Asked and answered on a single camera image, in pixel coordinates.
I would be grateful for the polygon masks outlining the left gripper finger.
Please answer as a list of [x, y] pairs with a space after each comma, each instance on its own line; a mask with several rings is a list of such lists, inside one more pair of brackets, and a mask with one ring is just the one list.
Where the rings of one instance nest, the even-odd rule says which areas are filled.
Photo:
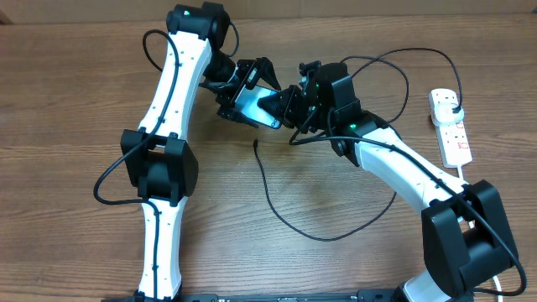
[[258, 128], [258, 124], [254, 120], [230, 107], [219, 107], [217, 115], [231, 122], [241, 123], [253, 128]]
[[267, 57], [257, 58], [253, 62], [253, 67], [249, 73], [249, 89], [252, 90], [260, 79], [277, 91], [281, 89], [274, 71], [274, 65]]

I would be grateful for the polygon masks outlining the blue-screen Galaxy smartphone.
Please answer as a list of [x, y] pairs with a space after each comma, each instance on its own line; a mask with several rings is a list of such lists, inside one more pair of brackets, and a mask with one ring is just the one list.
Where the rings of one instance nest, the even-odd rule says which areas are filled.
[[277, 91], [255, 86], [252, 90], [243, 87], [235, 101], [235, 108], [255, 125], [263, 125], [272, 129], [279, 129], [281, 122], [264, 111], [258, 104], [258, 100], [276, 94]]

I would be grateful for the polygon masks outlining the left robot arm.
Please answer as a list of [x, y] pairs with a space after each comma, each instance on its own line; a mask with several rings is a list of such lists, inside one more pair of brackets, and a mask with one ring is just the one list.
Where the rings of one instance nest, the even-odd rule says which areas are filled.
[[195, 190], [199, 164], [188, 144], [196, 93], [216, 95], [218, 116], [252, 127], [278, 129], [280, 121], [258, 100], [280, 88], [266, 57], [233, 61], [222, 52], [231, 19], [219, 3], [176, 5], [166, 18], [167, 55], [146, 115], [121, 137], [128, 176], [138, 191], [145, 223], [143, 276], [134, 301], [179, 298], [180, 228]]

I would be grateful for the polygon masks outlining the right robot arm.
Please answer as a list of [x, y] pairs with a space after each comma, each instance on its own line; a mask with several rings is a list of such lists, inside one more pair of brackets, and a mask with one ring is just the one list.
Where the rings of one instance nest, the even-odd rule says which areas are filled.
[[519, 261], [501, 197], [486, 180], [473, 185], [438, 169], [408, 147], [379, 116], [363, 110], [343, 63], [300, 66], [303, 79], [258, 100], [287, 128], [324, 131], [339, 156], [375, 174], [421, 216], [426, 269], [392, 292], [393, 301], [471, 301], [491, 294], [482, 283], [510, 268], [527, 277]]

